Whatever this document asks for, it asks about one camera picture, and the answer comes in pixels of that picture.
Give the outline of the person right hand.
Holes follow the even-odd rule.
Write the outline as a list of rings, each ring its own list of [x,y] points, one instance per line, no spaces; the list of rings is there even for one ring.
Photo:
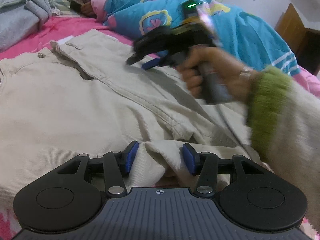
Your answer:
[[[191,48],[187,59],[177,67],[193,97],[199,98],[202,92],[203,78],[194,69],[202,64],[208,67],[209,72],[217,74],[218,81],[226,86],[235,100],[248,102],[257,72],[218,47],[195,46]]]

